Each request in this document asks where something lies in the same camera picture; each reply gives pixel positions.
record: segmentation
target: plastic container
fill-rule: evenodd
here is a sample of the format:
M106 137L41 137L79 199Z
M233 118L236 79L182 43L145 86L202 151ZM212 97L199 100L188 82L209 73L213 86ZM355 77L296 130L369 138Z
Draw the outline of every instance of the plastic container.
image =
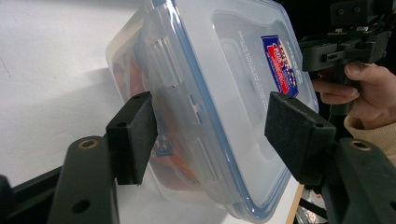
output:
M264 136L269 94L318 111L281 5L147 0L106 59L124 101L152 94L159 137L149 165L166 198L270 219L290 173Z

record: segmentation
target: white table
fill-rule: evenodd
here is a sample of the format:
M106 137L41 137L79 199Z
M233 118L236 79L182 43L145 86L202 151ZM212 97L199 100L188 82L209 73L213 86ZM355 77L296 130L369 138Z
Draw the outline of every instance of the white table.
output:
M68 146L103 135L122 101L106 45L141 0L0 2L0 174L14 187L59 167ZM269 223L285 223L292 178ZM223 209L171 203L151 172L142 186L118 187L120 222L246 223Z

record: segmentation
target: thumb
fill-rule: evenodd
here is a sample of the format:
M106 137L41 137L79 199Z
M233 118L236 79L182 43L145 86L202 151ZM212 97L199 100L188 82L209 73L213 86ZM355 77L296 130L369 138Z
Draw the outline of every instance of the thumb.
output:
M376 64L348 63L345 67L346 76L355 81L363 81L373 85L385 84L393 79L393 74L383 66Z

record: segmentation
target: beige sleeve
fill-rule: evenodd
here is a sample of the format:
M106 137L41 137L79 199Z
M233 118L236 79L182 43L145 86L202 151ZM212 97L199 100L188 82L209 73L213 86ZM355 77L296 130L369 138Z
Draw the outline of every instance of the beige sleeve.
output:
M381 148L396 167L396 123L373 130L363 130L359 119L346 116L344 125L354 138L370 142Z

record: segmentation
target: transparent lid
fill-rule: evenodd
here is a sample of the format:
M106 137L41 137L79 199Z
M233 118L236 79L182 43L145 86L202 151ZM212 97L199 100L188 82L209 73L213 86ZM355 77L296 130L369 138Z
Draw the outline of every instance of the transparent lid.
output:
M264 136L270 92L318 111L285 10L255 0L152 5L136 54L159 128L215 202L267 221L290 177Z

